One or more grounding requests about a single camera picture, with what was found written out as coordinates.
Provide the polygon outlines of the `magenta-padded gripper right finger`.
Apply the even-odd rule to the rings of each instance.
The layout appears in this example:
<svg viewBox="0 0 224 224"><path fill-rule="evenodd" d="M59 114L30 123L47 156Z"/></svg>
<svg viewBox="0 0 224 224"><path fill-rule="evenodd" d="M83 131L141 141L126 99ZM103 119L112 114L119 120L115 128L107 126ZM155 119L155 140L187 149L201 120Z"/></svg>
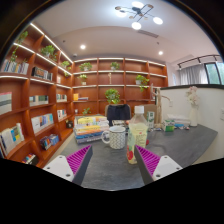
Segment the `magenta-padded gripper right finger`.
<svg viewBox="0 0 224 224"><path fill-rule="evenodd" d="M168 155L158 156L138 145L135 146L134 155L145 185L182 169Z"/></svg>

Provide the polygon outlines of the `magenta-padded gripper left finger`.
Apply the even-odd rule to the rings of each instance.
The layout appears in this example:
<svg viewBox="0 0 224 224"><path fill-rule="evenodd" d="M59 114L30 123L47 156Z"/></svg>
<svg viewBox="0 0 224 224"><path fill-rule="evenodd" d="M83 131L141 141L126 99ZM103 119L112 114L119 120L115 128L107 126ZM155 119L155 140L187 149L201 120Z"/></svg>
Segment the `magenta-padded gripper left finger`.
<svg viewBox="0 0 224 224"><path fill-rule="evenodd" d="M68 156L57 156L44 167L44 170L81 185L92 155L92 146L88 145Z"/></svg>

